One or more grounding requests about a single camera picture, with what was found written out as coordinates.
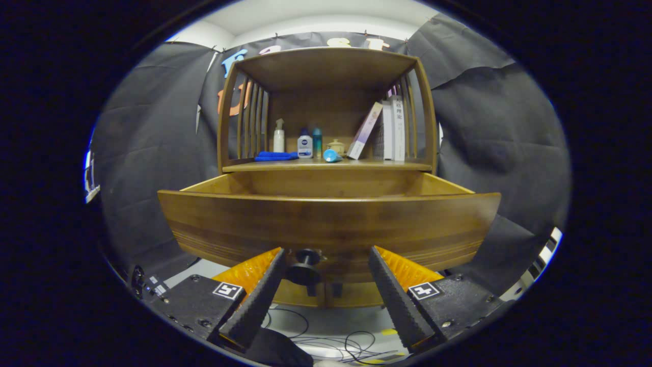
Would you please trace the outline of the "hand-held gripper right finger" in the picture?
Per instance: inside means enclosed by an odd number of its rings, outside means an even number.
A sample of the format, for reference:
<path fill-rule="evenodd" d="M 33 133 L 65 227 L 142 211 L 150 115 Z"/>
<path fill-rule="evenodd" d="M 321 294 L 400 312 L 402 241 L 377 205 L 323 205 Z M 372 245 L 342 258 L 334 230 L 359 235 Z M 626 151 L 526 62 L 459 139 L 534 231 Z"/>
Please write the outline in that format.
<path fill-rule="evenodd" d="M 464 274 L 440 276 L 384 248 L 368 264 L 401 343 L 421 353 L 461 339 L 503 316 L 505 302 Z"/>

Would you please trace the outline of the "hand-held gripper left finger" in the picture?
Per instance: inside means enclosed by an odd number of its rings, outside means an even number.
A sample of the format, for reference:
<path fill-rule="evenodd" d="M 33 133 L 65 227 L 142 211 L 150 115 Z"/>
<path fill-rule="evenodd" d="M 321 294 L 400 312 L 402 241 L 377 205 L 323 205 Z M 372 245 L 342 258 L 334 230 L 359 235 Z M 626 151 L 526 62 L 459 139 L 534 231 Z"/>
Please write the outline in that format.
<path fill-rule="evenodd" d="M 267 319 L 286 255 L 274 248 L 232 268 L 200 260 L 171 277 L 147 274 L 145 304 L 183 333 L 246 351 Z"/>

